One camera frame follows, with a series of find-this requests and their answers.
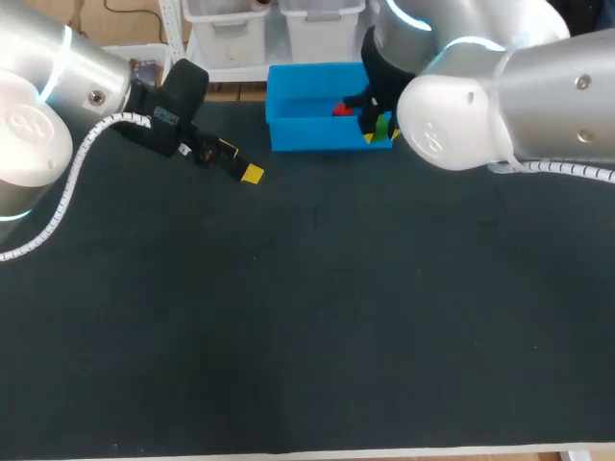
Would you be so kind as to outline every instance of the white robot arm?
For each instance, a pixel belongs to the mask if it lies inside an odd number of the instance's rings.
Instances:
[[[545,0],[381,0],[381,8],[365,67],[371,86],[393,88],[383,109],[396,110],[426,161],[518,171],[528,160],[566,169],[615,162],[615,31],[570,38]],[[398,84],[383,84],[387,75]],[[591,173],[604,179],[599,170]]]
[[[262,170],[192,123],[209,75],[189,61],[178,62],[163,86],[152,88],[132,79],[127,62],[21,0],[0,0],[0,44],[0,242],[69,164],[73,145],[64,121],[97,125],[75,157],[59,210],[70,200],[84,147],[118,121],[133,122],[116,128],[163,156],[179,151],[197,166],[217,164],[238,181],[259,182]],[[118,112],[134,116],[108,118]],[[17,255],[0,252],[0,261]]]

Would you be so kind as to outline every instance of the dark mat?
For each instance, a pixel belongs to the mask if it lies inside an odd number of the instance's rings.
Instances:
[[[0,266],[0,458],[615,440],[615,187],[200,122],[265,183],[108,133]]]

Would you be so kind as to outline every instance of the white storage bin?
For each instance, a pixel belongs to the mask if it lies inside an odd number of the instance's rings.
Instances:
[[[256,0],[184,0],[207,67],[226,68],[265,62],[265,16],[270,7]]]
[[[355,60],[359,14],[365,0],[280,0],[295,62]]]
[[[148,43],[143,45],[106,46],[105,51],[123,60],[155,61],[162,69],[162,81],[169,75],[173,66],[171,49],[164,43]]]

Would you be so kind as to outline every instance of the blue plastic bin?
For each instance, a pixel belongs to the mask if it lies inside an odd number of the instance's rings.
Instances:
[[[333,117],[344,96],[359,94],[368,80],[361,63],[272,66],[267,83],[267,123],[276,152],[390,149],[368,144],[357,117]]]

